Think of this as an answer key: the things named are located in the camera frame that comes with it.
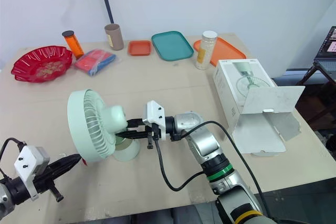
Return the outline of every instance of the brown paper cup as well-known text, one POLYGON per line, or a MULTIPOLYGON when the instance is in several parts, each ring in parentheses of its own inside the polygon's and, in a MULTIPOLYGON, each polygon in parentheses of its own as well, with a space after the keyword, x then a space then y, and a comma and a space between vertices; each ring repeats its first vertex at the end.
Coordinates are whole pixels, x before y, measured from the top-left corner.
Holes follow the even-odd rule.
POLYGON ((113 50, 121 50, 124 48, 124 41, 122 40, 121 30, 118 24, 106 25, 105 33, 113 50))

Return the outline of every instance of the laptop screen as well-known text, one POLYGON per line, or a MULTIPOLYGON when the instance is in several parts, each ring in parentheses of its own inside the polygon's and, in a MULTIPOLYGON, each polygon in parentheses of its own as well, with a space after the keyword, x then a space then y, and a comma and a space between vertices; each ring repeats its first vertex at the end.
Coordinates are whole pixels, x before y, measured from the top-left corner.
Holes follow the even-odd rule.
POLYGON ((336 26, 332 26, 315 59, 336 60, 336 26))

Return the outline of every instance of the white wall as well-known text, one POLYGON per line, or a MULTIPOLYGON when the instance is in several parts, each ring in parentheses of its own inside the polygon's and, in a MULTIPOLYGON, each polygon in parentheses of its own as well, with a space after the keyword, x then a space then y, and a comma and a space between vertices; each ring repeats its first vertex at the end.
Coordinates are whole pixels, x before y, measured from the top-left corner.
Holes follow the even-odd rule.
MULTIPOLYGON (((267 72, 280 76, 334 0, 110 0, 125 39, 179 30, 235 32, 267 72)), ((73 29, 80 42, 106 40, 103 0, 0 0, 0 61, 19 47, 64 43, 73 29)))
POLYGON ((125 38, 235 32, 271 77, 284 73, 334 0, 110 0, 125 38))
POLYGON ((20 47, 65 44, 64 30, 80 42, 105 40, 108 23, 103 0, 0 0, 0 60, 20 47))
POLYGON ((307 36, 305 43, 293 59, 289 68, 309 68, 320 50, 330 28, 336 26, 336 0, 307 36))

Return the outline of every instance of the red tray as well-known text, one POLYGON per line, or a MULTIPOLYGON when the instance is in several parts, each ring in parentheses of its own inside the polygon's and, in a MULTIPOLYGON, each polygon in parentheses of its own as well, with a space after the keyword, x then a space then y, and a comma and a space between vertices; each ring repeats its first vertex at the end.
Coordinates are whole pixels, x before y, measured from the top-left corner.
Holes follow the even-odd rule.
POLYGON ((132 56, 150 55, 152 51, 149 40, 133 40, 128 44, 128 53, 132 56))
POLYGON ((37 48, 19 58, 11 74, 17 81, 45 82, 64 74, 72 63, 72 52, 66 47, 37 48))

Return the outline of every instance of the teal tray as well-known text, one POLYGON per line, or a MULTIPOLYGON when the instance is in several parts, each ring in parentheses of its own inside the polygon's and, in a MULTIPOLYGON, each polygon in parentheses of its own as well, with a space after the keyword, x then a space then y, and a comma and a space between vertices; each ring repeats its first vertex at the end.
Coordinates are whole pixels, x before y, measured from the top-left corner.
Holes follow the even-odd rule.
POLYGON ((178 31, 154 34, 152 43, 157 54, 167 61, 190 58, 194 53, 188 41, 178 31))

